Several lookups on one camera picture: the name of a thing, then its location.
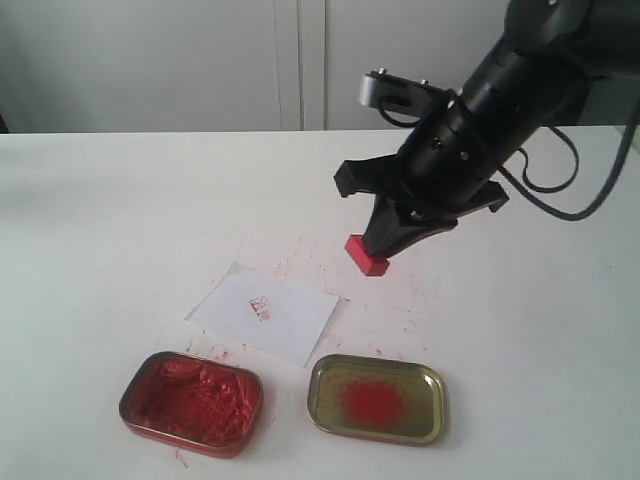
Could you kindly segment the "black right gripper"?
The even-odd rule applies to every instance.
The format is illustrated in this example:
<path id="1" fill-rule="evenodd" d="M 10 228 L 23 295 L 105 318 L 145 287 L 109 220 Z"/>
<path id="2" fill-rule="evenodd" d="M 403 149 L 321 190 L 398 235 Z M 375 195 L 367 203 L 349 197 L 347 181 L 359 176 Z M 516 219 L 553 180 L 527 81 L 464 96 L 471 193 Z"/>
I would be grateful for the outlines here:
<path id="1" fill-rule="evenodd" d="M 505 197 L 490 178 L 505 153 L 495 125 L 509 104 L 507 90 L 467 84 L 450 91 L 450 104 L 410 128 L 396 153 L 346 160 L 334 176 L 342 197 L 375 196 L 363 234 L 371 257 L 392 258 L 453 230 L 468 211 L 495 208 Z"/>

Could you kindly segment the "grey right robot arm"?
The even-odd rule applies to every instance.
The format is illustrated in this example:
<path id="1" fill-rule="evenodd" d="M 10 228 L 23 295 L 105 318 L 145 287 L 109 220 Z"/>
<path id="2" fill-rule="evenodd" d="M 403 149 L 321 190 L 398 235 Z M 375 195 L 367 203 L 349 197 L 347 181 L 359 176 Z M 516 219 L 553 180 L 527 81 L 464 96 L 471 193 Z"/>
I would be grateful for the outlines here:
<path id="1" fill-rule="evenodd" d="M 391 257 L 508 199 L 495 174 L 538 129 L 553 128 L 594 83 L 639 72 L 635 1 L 512 1 L 498 42 L 459 90 L 368 73 L 363 103 L 409 130 L 391 155 L 346 161 L 342 197 L 374 197 L 365 232 L 347 251 L 379 275 Z"/>

